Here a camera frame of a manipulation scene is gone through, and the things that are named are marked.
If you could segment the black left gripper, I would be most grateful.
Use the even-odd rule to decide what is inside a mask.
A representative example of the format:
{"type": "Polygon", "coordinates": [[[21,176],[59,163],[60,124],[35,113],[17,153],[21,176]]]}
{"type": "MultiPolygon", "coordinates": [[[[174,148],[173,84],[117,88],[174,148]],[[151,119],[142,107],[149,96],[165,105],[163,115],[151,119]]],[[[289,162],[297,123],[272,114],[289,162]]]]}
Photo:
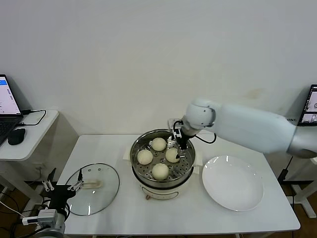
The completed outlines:
{"type": "Polygon", "coordinates": [[[76,191],[83,185],[83,174],[82,168],[80,168],[78,173],[77,182],[70,185],[56,185],[52,184],[56,168],[54,168],[45,180],[42,180],[42,185],[46,191],[45,195],[50,199],[49,208],[55,210],[61,210],[66,208],[68,199],[76,195],[76,191]]]}

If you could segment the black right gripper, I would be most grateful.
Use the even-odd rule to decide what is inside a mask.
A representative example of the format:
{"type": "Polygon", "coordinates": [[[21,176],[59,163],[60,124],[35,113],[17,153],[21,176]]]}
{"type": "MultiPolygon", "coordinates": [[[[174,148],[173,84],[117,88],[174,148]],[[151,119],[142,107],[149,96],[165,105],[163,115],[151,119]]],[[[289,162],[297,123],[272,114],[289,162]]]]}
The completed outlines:
{"type": "Polygon", "coordinates": [[[186,157],[187,152],[187,142],[190,139],[190,136],[181,133],[180,137],[178,138],[178,145],[179,145],[179,154],[175,156],[175,160],[179,161],[180,158],[186,157]]]}

